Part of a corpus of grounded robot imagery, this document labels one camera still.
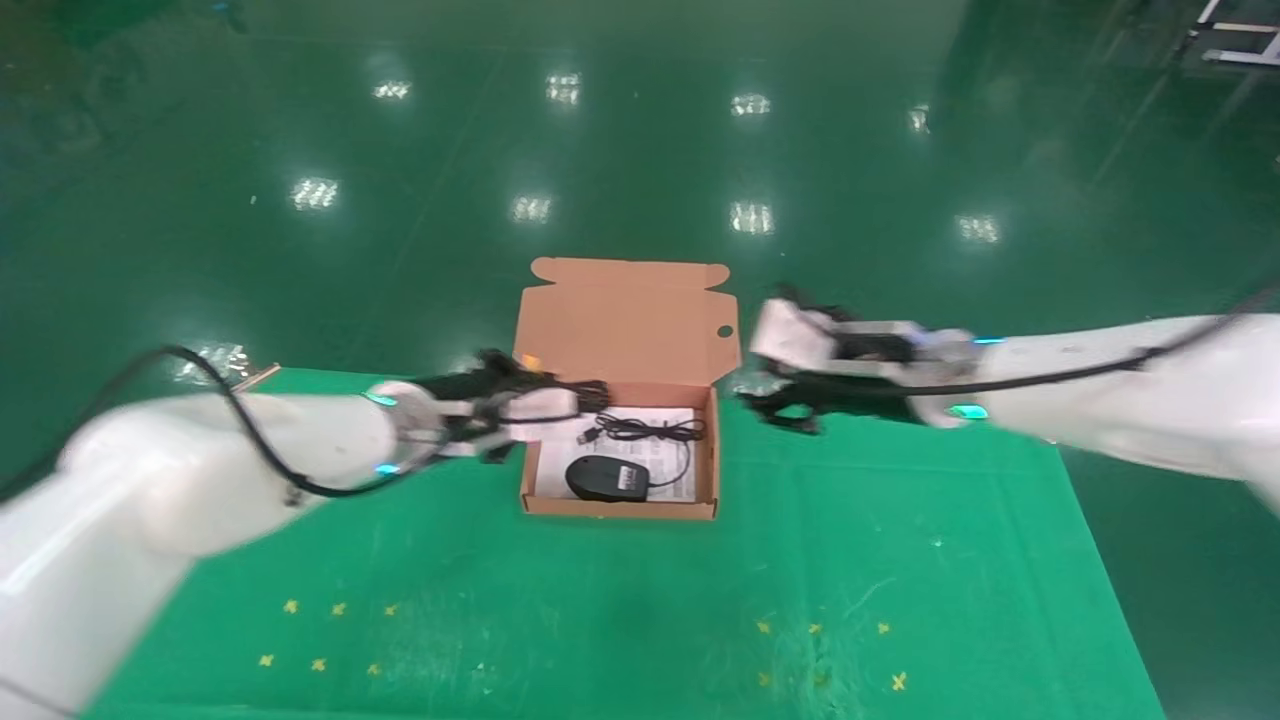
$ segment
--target green mat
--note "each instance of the green mat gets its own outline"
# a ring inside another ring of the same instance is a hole
[[[90,716],[1161,716],[1052,447],[722,413],[713,523],[527,516],[518,457],[447,464],[201,565]]]

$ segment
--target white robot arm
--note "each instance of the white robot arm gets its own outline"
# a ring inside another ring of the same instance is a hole
[[[982,419],[1137,462],[1248,480],[1280,512],[1280,315],[1169,318],[1096,331],[975,338],[856,322],[794,293],[764,304],[750,350],[776,378],[740,396],[817,433],[829,411],[938,428]],[[801,416],[787,409],[806,409]]]
[[[52,475],[0,505],[0,717],[76,716],[200,559],[449,457],[500,460],[513,425],[608,405],[603,383],[481,360],[358,396],[237,396],[248,428],[214,393],[87,423]]]

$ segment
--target cardboard box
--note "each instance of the cardboard box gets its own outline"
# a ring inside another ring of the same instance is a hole
[[[538,497],[540,447],[525,455],[520,498],[539,515],[712,520],[719,509],[719,418],[712,383],[739,366],[737,299],[710,292],[724,265],[539,258],[552,283],[525,290],[516,357],[538,359],[564,380],[609,383],[613,405],[692,407],[707,421],[698,443],[695,502],[591,502]]]

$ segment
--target box lid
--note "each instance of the box lid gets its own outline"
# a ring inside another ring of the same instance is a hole
[[[539,258],[516,355],[564,379],[709,386],[737,368],[737,299],[724,265]]]

